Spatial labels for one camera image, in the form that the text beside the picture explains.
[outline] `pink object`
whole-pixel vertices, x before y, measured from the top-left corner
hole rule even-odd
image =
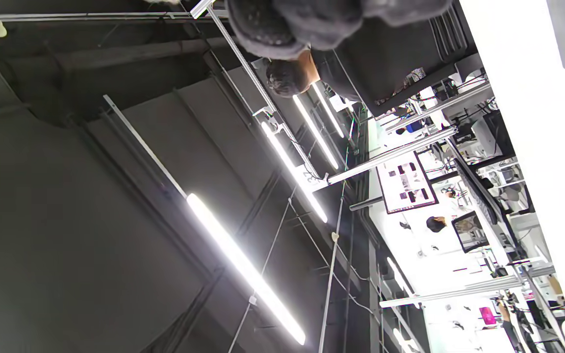
[[[481,317],[483,318],[485,325],[493,325],[496,323],[496,318],[490,308],[485,306],[484,308],[479,308],[479,311],[481,312]]]

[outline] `dark ceiling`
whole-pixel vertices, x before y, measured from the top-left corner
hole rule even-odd
[[[0,13],[164,10],[139,0],[0,1]],[[0,352],[156,353],[179,346],[182,352],[224,353],[244,314],[250,291],[233,268],[206,297],[226,264],[223,257],[202,237],[182,199],[164,187],[163,176],[150,172],[132,141],[100,114],[107,109],[104,94],[180,185],[210,204],[257,268],[284,215],[265,277],[305,328],[308,344],[291,342],[267,308],[257,307],[233,352],[317,351],[327,287],[319,251],[330,257],[341,187],[319,194],[329,224],[314,222],[302,199],[294,198],[287,209],[289,176],[281,174],[256,125],[245,123],[249,113],[237,96],[227,95],[202,51],[92,70],[64,70],[54,60],[79,51],[192,40],[189,26],[6,25],[0,74],[11,90],[0,82],[0,337],[7,339],[0,340]],[[219,36],[206,20],[198,27],[207,38]],[[239,64],[232,51],[221,46],[214,52],[251,106],[262,105],[244,72],[233,70]],[[304,136],[289,101],[275,101]],[[300,142],[306,150],[313,144],[308,135]],[[345,150],[345,144],[338,147]],[[312,160],[321,174],[327,170],[320,157]],[[351,185],[341,245],[348,252],[354,223],[353,264],[368,277],[369,237],[347,212],[357,197],[355,181]],[[348,273],[340,258],[336,274],[344,285]],[[374,288],[351,278],[350,293],[368,305]],[[325,352],[371,351],[367,311],[347,308],[345,289],[333,288]],[[193,311],[198,304],[202,310]]]

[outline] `display screen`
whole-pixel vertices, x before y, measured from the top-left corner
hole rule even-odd
[[[376,167],[388,214],[438,203],[416,152],[410,152]]]

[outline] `fluorescent light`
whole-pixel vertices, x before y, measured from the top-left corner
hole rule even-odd
[[[280,321],[280,324],[289,331],[291,336],[298,341],[299,344],[304,346],[307,336],[305,336],[298,322],[293,319],[289,310],[287,310],[280,299],[276,297],[272,288],[269,288],[267,283],[265,283],[263,277],[256,271],[256,268],[254,268],[249,259],[245,257],[245,254],[241,251],[237,243],[235,243],[232,237],[224,230],[211,211],[195,194],[190,194],[186,197],[186,201],[189,206],[191,206],[191,209],[204,228],[208,230],[208,233],[222,249],[224,255],[228,257],[247,283],[254,289],[263,302],[267,304],[269,309],[276,316],[276,319]]]
[[[272,130],[269,129],[269,126],[267,125],[267,123],[265,123],[265,122],[260,123],[260,127],[263,128],[263,130],[265,131],[265,136],[267,136],[267,138],[269,139],[269,142],[271,142],[272,146],[274,147],[274,150],[276,150],[276,152],[278,152],[278,155],[282,159],[285,167],[287,167],[287,169],[289,169],[289,172],[293,175],[294,179],[296,179],[296,183],[298,183],[298,186],[300,187],[300,189],[305,193],[305,196],[307,197],[309,203],[311,203],[311,206],[312,206],[313,210],[315,211],[315,213],[318,216],[320,216],[320,218],[322,219],[322,221],[324,223],[326,223],[328,218],[326,217],[326,213],[324,212],[324,209],[321,208],[317,199],[315,198],[315,196],[313,196],[313,193],[310,192],[309,190],[307,190],[307,188],[305,186],[306,181],[300,179],[300,176],[296,172],[296,168],[294,167],[293,163],[291,162],[291,158],[289,158],[289,155],[287,155],[287,152],[285,152],[283,146],[281,145],[281,143],[276,138],[276,135],[274,135]]]
[[[339,123],[337,123],[337,119],[334,118],[333,112],[330,111],[330,107],[326,104],[326,100],[324,99],[324,95],[318,89],[318,86],[315,84],[315,82],[311,83],[311,86],[313,87],[313,90],[315,91],[315,93],[318,95],[318,98],[320,98],[320,102],[324,106],[324,109],[326,110],[326,113],[328,114],[328,118],[330,118],[330,121],[332,121],[334,128],[337,130],[337,133],[339,134],[339,136],[341,136],[341,138],[343,138],[343,131],[341,130],[341,127],[339,127]]]
[[[402,274],[400,273],[400,271],[396,267],[396,264],[394,263],[394,261],[392,261],[392,258],[388,257],[387,262],[394,269],[394,279],[396,280],[396,283],[398,283],[398,285],[401,287],[401,289],[404,290],[410,297],[413,297],[413,291],[408,286],[407,282],[404,281]],[[415,307],[419,309],[420,303],[416,303]]]
[[[326,141],[324,141],[324,138],[321,136],[320,131],[318,130],[315,123],[313,122],[313,120],[309,116],[309,113],[305,109],[304,105],[302,105],[302,102],[300,102],[300,98],[298,98],[298,96],[293,96],[293,101],[294,101],[294,103],[296,103],[298,110],[300,110],[300,114],[302,115],[302,117],[307,122],[309,129],[311,130],[313,136],[315,136],[315,139],[318,141],[318,145],[320,145],[320,148],[322,149],[322,151],[326,155],[326,158],[328,159],[330,164],[333,166],[333,168],[339,169],[339,164],[337,164],[337,161],[334,158],[334,155],[330,152],[330,149],[328,149],[328,146],[326,145]]]

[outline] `dark hair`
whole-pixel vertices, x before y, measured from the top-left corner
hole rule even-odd
[[[265,68],[267,86],[278,96],[291,98],[309,87],[309,77],[302,69],[300,62],[287,60],[272,60]]]
[[[440,230],[444,229],[446,224],[438,221],[437,219],[435,219],[435,217],[429,217],[426,220],[426,226],[431,230],[431,232],[439,233]]]

